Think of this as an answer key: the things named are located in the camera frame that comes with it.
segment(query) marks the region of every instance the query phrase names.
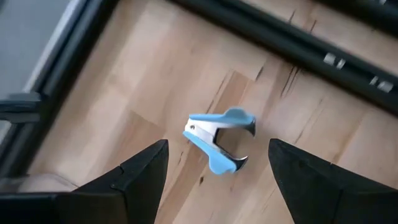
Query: metal jaw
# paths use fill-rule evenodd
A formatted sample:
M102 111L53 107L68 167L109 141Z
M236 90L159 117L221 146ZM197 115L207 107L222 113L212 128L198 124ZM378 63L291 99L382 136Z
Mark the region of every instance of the metal jaw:
M215 174L240 170L248 157L235 158L217 145L220 128L243 128L256 134L256 119L241 108L230 108L225 114L191 114L183 135L209 157L209 167Z

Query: blue staple remover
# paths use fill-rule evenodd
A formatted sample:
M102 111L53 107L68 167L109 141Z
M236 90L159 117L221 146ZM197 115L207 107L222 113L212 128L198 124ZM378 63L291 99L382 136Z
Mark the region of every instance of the blue staple remover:
M240 170L248 157L235 158L216 143L221 128L243 128L256 134L256 119L241 108L230 108L224 114L191 114L183 135L209 157L209 167L217 175Z

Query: wooden floor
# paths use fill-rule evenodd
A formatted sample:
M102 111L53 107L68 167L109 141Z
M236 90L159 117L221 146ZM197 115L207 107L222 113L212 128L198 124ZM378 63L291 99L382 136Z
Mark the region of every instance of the wooden floor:
M249 0L398 74L398 40L306 0ZM182 137L190 113L241 106L257 135L225 134L249 156L216 176ZM38 153L31 173L83 185L158 139L170 144L157 223L292 223L267 159L280 138L398 187L398 119L164 0L122 0Z

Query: black metal frame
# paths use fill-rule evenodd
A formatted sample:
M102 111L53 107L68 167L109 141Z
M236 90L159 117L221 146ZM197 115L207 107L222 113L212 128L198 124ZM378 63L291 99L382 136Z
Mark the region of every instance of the black metal frame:
M169 0L398 115L398 78L239 0Z
M26 174L117 3L82 0L77 7L32 88L32 94L41 96L40 108L36 108L39 121L12 124L0 145L0 177Z
M397 0L317 0L398 37Z

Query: light wooden surface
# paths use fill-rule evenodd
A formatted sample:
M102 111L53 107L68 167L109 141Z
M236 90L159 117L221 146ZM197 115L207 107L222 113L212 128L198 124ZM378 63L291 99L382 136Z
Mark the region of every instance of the light wooden surface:
M398 41L371 27L311 1L249 2L398 74ZM249 160L215 176L182 131L190 113L230 106L256 115L257 136L226 133L221 145ZM397 118L176 5L122 0L30 172L83 185L161 138L157 223L292 223L270 138L398 187Z

